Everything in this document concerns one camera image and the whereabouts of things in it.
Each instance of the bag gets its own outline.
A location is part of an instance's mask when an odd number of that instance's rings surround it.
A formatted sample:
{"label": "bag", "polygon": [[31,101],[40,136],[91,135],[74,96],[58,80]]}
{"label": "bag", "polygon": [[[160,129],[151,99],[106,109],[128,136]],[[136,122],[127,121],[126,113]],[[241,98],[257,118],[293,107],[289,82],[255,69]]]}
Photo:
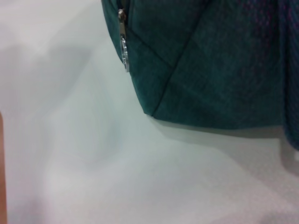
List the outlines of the bag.
{"label": "bag", "polygon": [[296,0],[102,0],[144,112],[221,129],[283,124],[299,147]]}

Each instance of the zipper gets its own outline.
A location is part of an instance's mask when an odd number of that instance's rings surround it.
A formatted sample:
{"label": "zipper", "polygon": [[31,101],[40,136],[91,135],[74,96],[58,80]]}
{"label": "zipper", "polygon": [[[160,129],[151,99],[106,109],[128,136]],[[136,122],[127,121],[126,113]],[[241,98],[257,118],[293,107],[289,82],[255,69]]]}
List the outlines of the zipper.
{"label": "zipper", "polygon": [[122,63],[125,66],[126,72],[130,72],[129,58],[128,58],[128,49],[127,49],[127,35],[126,35],[126,23],[127,23],[127,14],[125,7],[127,0],[117,0],[118,4],[118,22],[120,28],[120,41],[121,41],[121,57]]}

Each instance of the metal zipper pull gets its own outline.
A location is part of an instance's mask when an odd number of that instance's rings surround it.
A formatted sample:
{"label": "metal zipper pull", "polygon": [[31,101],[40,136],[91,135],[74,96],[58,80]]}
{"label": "metal zipper pull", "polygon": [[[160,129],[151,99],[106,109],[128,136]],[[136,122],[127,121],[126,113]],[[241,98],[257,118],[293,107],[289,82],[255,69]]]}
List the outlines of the metal zipper pull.
{"label": "metal zipper pull", "polygon": [[124,9],[118,10],[118,20],[120,25],[120,39],[121,39],[121,57],[122,62],[125,66],[126,72],[130,72],[129,59],[128,59],[128,50],[126,43],[126,27],[125,22],[127,20],[127,15]]}

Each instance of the white table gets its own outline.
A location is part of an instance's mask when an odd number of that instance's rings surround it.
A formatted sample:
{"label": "white table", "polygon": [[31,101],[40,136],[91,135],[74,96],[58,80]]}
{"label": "white table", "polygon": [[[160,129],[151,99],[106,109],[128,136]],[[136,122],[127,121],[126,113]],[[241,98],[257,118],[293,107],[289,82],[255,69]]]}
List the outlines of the white table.
{"label": "white table", "polygon": [[98,0],[0,0],[9,224],[294,224],[280,128],[144,115]]}

